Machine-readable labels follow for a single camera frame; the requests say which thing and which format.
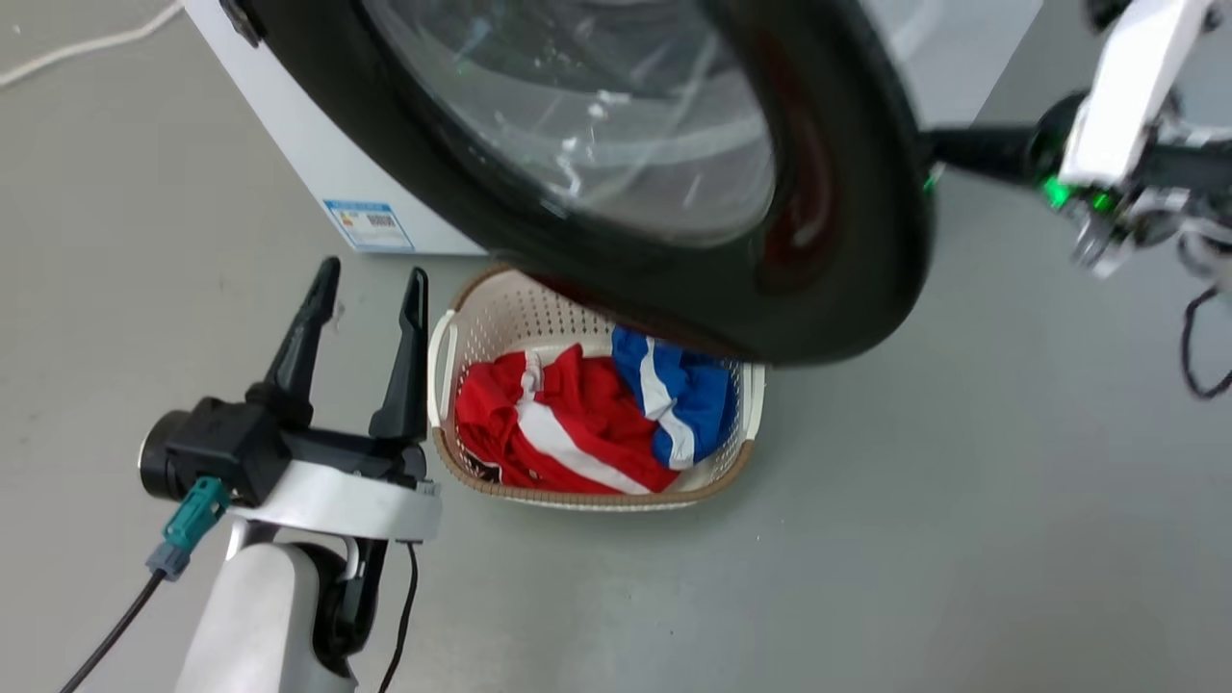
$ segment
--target washing machine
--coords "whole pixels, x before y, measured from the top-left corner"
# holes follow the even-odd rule
[[[802,364],[906,318],[926,125],[978,112],[1024,0],[190,0],[361,250],[488,253],[712,354]]]

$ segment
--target white stripe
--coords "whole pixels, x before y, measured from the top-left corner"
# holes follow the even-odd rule
[[[654,338],[646,338],[646,355],[638,366],[642,376],[642,413],[650,420],[659,420],[664,413],[671,409],[675,400],[668,395],[668,386],[659,380],[654,372]]]
[[[694,466],[694,434],[689,424],[676,418],[676,413],[668,409],[659,418],[659,427],[671,438],[671,457],[668,467],[676,471],[692,469]]]
[[[536,450],[553,457],[573,474],[628,494],[644,494],[650,490],[633,481],[625,472],[604,464],[578,448],[556,419],[552,409],[533,401],[517,404],[517,428]]]
[[[654,338],[646,338],[646,356],[638,364],[642,380],[642,412],[646,418],[659,422],[659,427],[671,439],[671,454],[668,466],[674,470],[686,470],[694,466],[694,434],[685,422],[676,418],[671,408],[676,401],[668,393],[668,386],[654,371]]]

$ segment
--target door glass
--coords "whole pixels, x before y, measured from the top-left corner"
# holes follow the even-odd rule
[[[765,216],[765,118],[695,2],[365,5],[420,86],[553,203],[681,243]]]

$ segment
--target white plastic basket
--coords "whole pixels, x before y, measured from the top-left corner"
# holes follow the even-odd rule
[[[514,351],[536,351],[551,363],[564,349],[582,344],[588,356],[611,354],[612,323],[536,284],[526,275],[499,266],[472,281],[446,311],[428,350],[428,418],[441,460],[471,488],[510,501],[574,511],[630,512],[683,508],[726,488],[748,464],[761,422],[765,366],[733,363],[736,423],[727,441],[697,466],[681,472],[663,493],[593,496],[515,488],[484,481],[471,453],[458,439],[453,401],[471,364],[492,361]]]

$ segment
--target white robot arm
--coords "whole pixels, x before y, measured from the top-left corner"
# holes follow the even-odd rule
[[[1194,275],[1232,290],[1232,128],[1181,120],[1173,86],[1228,0],[1088,0],[1111,23],[1089,91],[1037,123],[936,129],[936,162],[1041,191],[1080,228],[1074,261],[1111,274],[1178,238]]]
[[[191,413],[171,412],[143,445],[148,492],[180,499],[180,491],[201,478],[221,480],[232,497],[227,513],[235,518],[177,692],[355,691],[347,658],[372,629],[388,547],[408,546],[414,565],[414,545],[436,536],[441,498],[420,449],[428,277],[416,269],[408,285],[402,343],[368,437],[308,427],[317,342],[338,280],[338,260],[329,259],[269,375],[245,402],[207,398]],[[280,529],[341,538],[346,555],[280,543]],[[174,578],[184,564],[152,559],[150,567]]]

